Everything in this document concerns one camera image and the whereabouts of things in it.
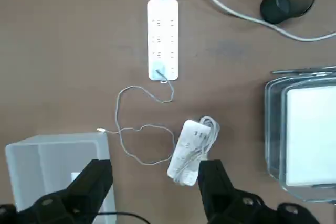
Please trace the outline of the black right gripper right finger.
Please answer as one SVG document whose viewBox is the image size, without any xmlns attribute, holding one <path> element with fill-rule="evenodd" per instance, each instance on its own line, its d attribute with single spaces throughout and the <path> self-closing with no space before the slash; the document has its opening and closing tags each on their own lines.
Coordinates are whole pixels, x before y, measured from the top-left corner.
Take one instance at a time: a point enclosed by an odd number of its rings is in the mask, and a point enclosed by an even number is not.
<svg viewBox="0 0 336 224">
<path fill-rule="evenodd" d="M 272 209 L 258 195 L 236 189 L 220 160 L 200 162 L 198 186 L 208 223 L 318 223 L 299 204 L 281 203 Z"/>
</svg>

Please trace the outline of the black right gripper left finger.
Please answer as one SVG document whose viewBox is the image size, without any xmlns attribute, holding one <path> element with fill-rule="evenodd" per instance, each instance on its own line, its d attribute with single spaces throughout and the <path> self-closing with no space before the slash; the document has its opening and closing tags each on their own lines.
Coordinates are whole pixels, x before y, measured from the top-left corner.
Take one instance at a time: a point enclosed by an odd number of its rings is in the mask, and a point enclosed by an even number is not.
<svg viewBox="0 0 336 224">
<path fill-rule="evenodd" d="M 1 205 L 1 223 L 93 223 L 113 184 L 108 159 L 93 159 L 70 185 L 18 211 Z"/>
</svg>

